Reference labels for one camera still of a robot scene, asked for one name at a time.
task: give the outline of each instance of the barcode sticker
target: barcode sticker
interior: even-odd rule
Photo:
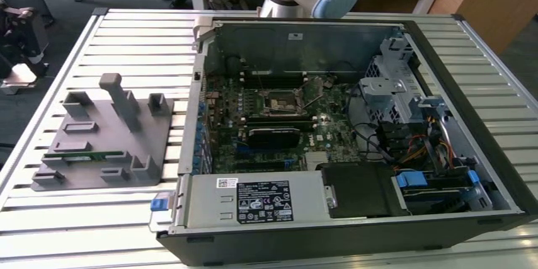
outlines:
[[[238,180],[240,180],[238,178],[218,178],[217,187],[218,188],[237,188]]]

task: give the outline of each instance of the floor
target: floor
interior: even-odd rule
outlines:
[[[22,90],[15,96],[0,93],[0,142],[17,143],[27,127],[27,123],[41,104],[47,89],[54,81],[66,57],[85,25],[98,7],[168,9],[169,1],[164,0],[47,0],[57,24],[49,28],[50,47],[46,62],[51,64],[49,77],[34,89]],[[501,58],[535,97],[538,98],[538,20],[533,20],[521,32]],[[10,149],[0,147],[0,164],[9,158]]]

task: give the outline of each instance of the white label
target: white label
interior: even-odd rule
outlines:
[[[238,178],[220,178],[217,179],[217,187],[218,188],[237,188],[238,187]]]
[[[83,161],[91,161],[93,158],[89,156],[81,156],[81,157],[65,157],[65,161],[67,162],[83,162]]]
[[[292,210],[277,210],[276,215],[292,215],[293,211]]]
[[[289,40],[302,40],[304,39],[304,34],[302,33],[290,33],[288,35]]]

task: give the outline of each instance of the blue latch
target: blue latch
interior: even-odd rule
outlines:
[[[398,186],[428,186],[426,177],[421,171],[405,171],[397,176]]]
[[[168,211],[169,198],[155,198],[151,201],[151,211]]]
[[[468,175],[472,179],[473,184],[479,184],[481,182],[481,178],[475,170],[468,171]]]

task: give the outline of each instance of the black plastic cover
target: black plastic cover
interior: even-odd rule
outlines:
[[[396,217],[409,215],[402,209],[392,177],[393,168],[380,162],[324,163],[318,168],[324,184],[332,186],[337,207],[332,218]]]

